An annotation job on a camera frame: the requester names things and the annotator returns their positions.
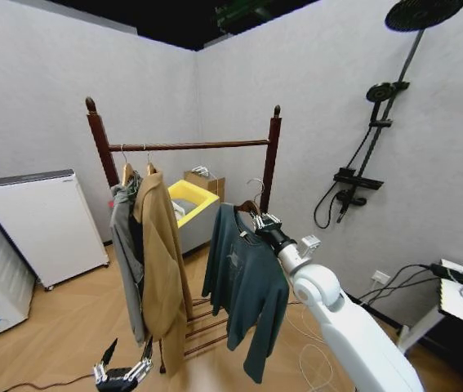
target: cardboard box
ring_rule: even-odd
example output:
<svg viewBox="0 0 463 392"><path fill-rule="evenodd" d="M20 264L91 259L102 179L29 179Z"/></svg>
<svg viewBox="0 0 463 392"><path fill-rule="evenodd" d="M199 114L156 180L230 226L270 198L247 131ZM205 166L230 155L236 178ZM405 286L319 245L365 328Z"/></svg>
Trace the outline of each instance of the cardboard box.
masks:
<svg viewBox="0 0 463 392"><path fill-rule="evenodd" d="M184 180L195 184L202 189L207 189L211 193L216 194L220 198L220 202L224 202L225 197L225 177L216 179L213 177L200 176L192 171L184 172Z"/></svg>

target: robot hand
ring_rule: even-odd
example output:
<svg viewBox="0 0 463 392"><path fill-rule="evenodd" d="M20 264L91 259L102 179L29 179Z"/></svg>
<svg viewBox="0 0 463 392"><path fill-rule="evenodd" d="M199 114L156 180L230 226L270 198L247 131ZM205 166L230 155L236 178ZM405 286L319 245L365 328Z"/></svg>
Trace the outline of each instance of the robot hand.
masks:
<svg viewBox="0 0 463 392"><path fill-rule="evenodd" d="M134 367L116 367L105 370L115 351L117 340L104 352L102 360L93 367L95 385L101 392L127 392L134 390L149 374L153 363L151 362L151 341L146 344L141 361Z"/></svg>

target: brown jacket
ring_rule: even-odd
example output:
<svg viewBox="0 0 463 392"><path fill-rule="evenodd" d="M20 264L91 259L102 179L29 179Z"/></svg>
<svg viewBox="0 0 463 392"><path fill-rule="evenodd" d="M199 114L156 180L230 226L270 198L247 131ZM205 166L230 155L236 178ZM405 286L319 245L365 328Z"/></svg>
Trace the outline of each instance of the brown jacket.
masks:
<svg viewBox="0 0 463 392"><path fill-rule="evenodd" d="M164 364L173 376L184 360L186 316L192 317L193 304L175 213L161 172L142 181L133 216L144 235L144 321L154 339L162 339Z"/></svg>

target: black shower fixture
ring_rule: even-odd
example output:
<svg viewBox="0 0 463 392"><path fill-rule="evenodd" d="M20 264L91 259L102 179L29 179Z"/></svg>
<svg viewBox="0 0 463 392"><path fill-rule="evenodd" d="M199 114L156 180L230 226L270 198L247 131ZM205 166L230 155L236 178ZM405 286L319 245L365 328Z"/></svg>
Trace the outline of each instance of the black shower fixture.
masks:
<svg viewBox="0 0 463 392"><path fill-rule="evenodd" d="M371 87L365 97L370 102L381 103L393 96L395 91L396 87L393 84L387 82L380 83Z"/></svg>
<svg viewBox="0 0 463 392"><path fill-rule="evenodd" d="M369 159L372 155L373 150L376 147L376 142L380 138L381 132L384 128L389 128L393 125L392 120L389 119L390 110L393 107L394 100L397 95L409 87L409 82L405 82L405 73L411 64L412 58L416 53L416 49L423 36L424 30L438 25L443 21L454 16L463 7L463 0L402 0L396 4L387 14L385 18L385 24L392 30L407 32L417 31L418 34L412 44L412 48L409 51L407 59L403 64L402 71L398 77L397 82L383 82L376 84L371 87L366 94L368 101L374 104L372 108L371 119L369 121L369 129L362 143L357 148L354 156L350 159L349 163L345 167L341 167L340 170L334 175L334 183L331 188L323 195L316 207L314 208L314 223L320 229L326 229L332 218L332 206L335 200L341 203L340 213L336 219L336 223L340 223L345 216L349 206L363 206L367 200L356 196L357 188L373 189L378 190L383 184L383 181L372 180L369 178L362 177ZM387 105L380 116L380 107L382 102L386 102ZM368 137L370 136L373 129L376 129L374 136L372 137L371 144L367 148L363 162L358 169L350 167L353 161L358 156L358 153L365 145ZM318 223L316 213L320 205L323 203L325 198L333 191L335 186L339 183L350 185L348 189L340 190L336 192L332 197L331 203L329 204L328 220L325 225Z"/></svg>
<svg viewBox="0 0 463 392"><path fill-rule="evenodd" d="M395 31L417 31L439 25L463 7L463 0L402 0L396 4L385 24Z"/></svg>

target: shower head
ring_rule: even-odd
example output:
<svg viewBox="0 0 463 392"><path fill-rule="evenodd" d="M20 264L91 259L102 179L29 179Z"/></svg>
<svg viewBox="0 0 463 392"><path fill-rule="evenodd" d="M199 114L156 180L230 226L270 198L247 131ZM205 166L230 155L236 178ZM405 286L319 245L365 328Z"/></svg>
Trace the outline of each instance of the shower head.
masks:
<svg viewBox="0 0 463 392"><path fill-rule="evenodd" d="M380 103L384 100L388 100L391 96L393 96L395 91L396 87L391 83L380 83L371 87L365 97L370 102Z"/></svg>
<svg viewBox="0 0 463 392"><path fill-rule="evenodd" d="M402 0L385 18L395 31L416 31L439 25L463 7L463 0Z"/></svg>

